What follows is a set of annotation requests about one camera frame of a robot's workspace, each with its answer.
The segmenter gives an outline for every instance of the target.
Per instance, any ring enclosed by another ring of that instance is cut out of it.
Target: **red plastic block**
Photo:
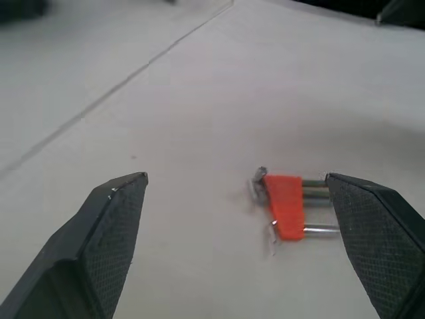
[[[270,211],[278,222],[281,240],[299,241],[304,238],[302,178],[295,176],[265,175]]]

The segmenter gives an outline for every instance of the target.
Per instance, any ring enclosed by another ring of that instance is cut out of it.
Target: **orange plastic part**
[[[302,178],[295,176],[265,175],[270,211],[278,222],[278,232],[283,241],[304,238]]]

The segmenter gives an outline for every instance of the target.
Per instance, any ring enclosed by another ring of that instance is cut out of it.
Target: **white surface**
[[[340,171],[425,211],[424,33],[287,4],[238,2],[1,181],[0,296],[93,187],[147,171],[114,318],[378,318],[341,241],[267,256],[245,181]]]
[[[0,169],[230,0],[52,0],[38,21],[0,29]]]

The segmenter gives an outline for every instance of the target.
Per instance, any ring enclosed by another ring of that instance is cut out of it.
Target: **dark object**
[[[48,0],[0,0],[0,22],[35,19],[48,9]]]
[[[387,187],[333,173],[326,181],[348,257],[378,315],[425,318],[425,220]]]
[[[326,9],[410,27],[425,27],[423,0],[296,0]]]
[[[93,189],[0,306],[1,319],[110,319],[133,258],[146,173]]]

